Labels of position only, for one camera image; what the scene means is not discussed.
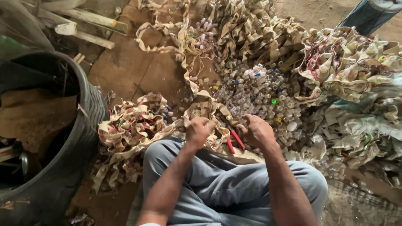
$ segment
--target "man's right hand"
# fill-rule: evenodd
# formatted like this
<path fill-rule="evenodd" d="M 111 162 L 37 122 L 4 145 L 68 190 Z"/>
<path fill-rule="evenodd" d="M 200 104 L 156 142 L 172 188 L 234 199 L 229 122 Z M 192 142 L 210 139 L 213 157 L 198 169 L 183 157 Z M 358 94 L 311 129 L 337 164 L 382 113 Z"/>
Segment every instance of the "man's right hand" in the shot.
<path fill-rule="evenodd" d="M 248 128 L 243 125 L 238 125 L 237 127 L 243 132 L 247 141 L 261 149 L 261 151 L 267 149 L 280 150 L 279 144 L 275 141 L 274 131 L 266 121 L 250 114 L 243 115 L 242 118 L 247 120 Z"/>

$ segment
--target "rubber container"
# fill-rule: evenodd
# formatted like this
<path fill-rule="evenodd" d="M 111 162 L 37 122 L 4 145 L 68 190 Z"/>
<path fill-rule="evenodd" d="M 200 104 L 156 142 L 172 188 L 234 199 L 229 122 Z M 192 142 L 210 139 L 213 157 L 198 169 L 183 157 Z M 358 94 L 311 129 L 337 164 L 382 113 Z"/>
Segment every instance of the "rubber container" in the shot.
<path fill-rule="evenodd" d="M 92 128 L 96 129 L 98 123 L 109 118 L 107 105 L 100 92 L 88 82 L 83 69 L 65 54 L 36 52 L 13 62 L 50 75 L 57 74 L 60 65 L 67 66 L 71 80 L 66 86 L 66 96 L 77 95 L 77 102 L 88 115 L 78 111 L 67 139 L 59 143 L 57 154 L 39 174 L 18 188 L 0 193 L 0 206 L 7 202 L 13 204 L 10 209 L 0 208 L 0 225 L 59 225 L 93 163 L 98 134 Z M 60 84 L 46 86 L 60 90 Z"/>
<path fill-rule="evenodd" d="M 362 0 L 337 27 L 356 27 L 363 36 L 369 36 L 402 9 L 400 1 Z"/>

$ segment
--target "person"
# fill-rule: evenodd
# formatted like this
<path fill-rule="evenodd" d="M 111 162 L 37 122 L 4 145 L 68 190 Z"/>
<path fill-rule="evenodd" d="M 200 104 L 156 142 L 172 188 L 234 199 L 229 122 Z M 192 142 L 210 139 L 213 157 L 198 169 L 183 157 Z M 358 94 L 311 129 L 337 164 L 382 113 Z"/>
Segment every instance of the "person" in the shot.
<path fill-rule="evenodd" d="M 215 124 L 195 117 L 184 144 L 160 140 L 144 156 L 144 203 L 137 225 L 316 226 L 327 183 L 314 167 L 285 161 L 272 127 L 244 115 L 238 128 L 265 164 L 237 166 L 201 149 Z"/>

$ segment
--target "red handle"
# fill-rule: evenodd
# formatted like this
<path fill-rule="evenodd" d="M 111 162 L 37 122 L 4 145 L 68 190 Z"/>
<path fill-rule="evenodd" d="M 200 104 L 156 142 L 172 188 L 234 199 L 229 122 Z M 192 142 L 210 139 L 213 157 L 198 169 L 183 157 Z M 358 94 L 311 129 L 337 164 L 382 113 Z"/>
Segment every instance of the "red handle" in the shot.
<path fill-rule="evenodd" d="M 226 143 L 227 143 L 228 146 L 229 146 L 230 152 L 231 152 L 232 154 L 236 154 L 236 152 L 234 152 L 233 145 L 232 145 L 232 142 L 231 142 L 231 140 L 230 140 L 229 137 L 226 138 Z"/>
<path fill-rule="evenodd" d="M 237 135 L 236 131 L 232 130 L 230 131 L 230 134 L 234 137 L 234 139 L 240 144 L 240 146 L 242 147 L 243 150 L 246 149 L 246 147 L 244 146 L 242 140 L 240 140 L 239 136 Z"/>

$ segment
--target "forearm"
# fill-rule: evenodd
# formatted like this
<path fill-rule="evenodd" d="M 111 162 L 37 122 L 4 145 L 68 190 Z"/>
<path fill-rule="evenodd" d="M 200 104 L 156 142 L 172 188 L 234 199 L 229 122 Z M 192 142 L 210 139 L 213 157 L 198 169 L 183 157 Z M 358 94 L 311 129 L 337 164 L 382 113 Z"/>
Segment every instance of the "forearm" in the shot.
<path fill-rule="evenodd" d="M 158 221 L 152 223 L 166 224 L 173 214 L 184 178 L 191 165 L 191 158 L 196 151 L 191 145 L 184 144 L 177 157 L 149 191 L 137 225 L 150 223 L 149 219 Z"/>
<path fill-rule="evenodd" d="M 316 226 L 313 209 L 277 142 L 260 148 L 269 176 L 269 199 L 278 226 Z"/>

